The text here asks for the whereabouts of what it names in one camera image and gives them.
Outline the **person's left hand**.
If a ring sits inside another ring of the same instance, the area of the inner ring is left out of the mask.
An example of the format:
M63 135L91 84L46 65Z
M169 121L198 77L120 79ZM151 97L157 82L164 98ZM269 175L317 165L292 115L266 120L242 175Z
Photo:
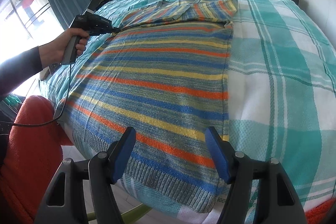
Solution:
M89 40L88 32L80 28L68 28L56 39L38 47L43 69L51 64L60 63L62 61L66 47L73 36L80 37L80 40L75 47L77 55L81 56L84 53Z

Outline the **dark sleeved left forearm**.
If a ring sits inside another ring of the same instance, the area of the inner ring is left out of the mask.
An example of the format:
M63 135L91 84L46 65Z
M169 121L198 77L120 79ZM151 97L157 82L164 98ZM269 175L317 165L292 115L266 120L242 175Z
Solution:
M27 79L42 71L39 48L35 47L1 63L1 101Z

